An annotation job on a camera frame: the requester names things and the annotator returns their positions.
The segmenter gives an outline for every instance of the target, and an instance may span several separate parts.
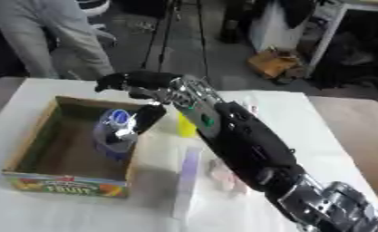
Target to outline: person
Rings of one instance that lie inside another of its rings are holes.
[[[114,73],[76,0],[0,0],[0,30],[33,77],[58,78],[44,28],[97,77]]]

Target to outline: open cardboard tray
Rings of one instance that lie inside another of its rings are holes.
[[[92,129],[109,109],[142,105],[58,96],[50,102],[3,174],[21,190],[87,196],[126,197],[132,153],[117,162],[96,151]]]

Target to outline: gray floor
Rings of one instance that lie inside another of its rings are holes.
[[[373,88],[347,86],[343,89],[320,91],[304,80],[296,80],[288,85],[276,86],[255,74],[246,63],[253,54],[253,49],[245,44],[225,44],[217,40],[221,26],[223,7],[219,0],[204,1],[204,24],[208,42],[209,76],[211,84],[221,91],[236,90],[268,90],[304,92],[308,95],[367,98],[377,100],[378,96]],[[197,76],[204,75],[201,60],[201,45],[199,40],[198,18],[196,8],[192,5],[182,9],[182,20],[173,23],[170,34],[170,45],[163,66],[163,71],[172,73],[190,73]],[[133,25],[139,21],[148,20],[136,15],[123,14],[113,5],[111,9],[94,19],[94,22],[105,23],[108,31],[118,38],[115,47],[106,48],[111,63],[119,72],[128,72],[139,69],[147,50],[150,33],[137,32]],[[157,54],[161,47],[162,36],[154,46],[150,58],[149,70],[156,70]],[[89,79],[89,74],[82,64],[65,50],[55,52],[58,66],[68,72]]]

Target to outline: yellow object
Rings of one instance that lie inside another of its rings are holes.
[[[183,138],[193,138],[196,135],[196,126],[184,117],[181,112],[179,112],[178,133]]]

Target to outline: clear plastic container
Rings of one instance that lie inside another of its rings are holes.
[[[95,149],[117,161],[127,158],[138,139],[133,131],[134,122],[125,110],[106,111],[92,132]]]

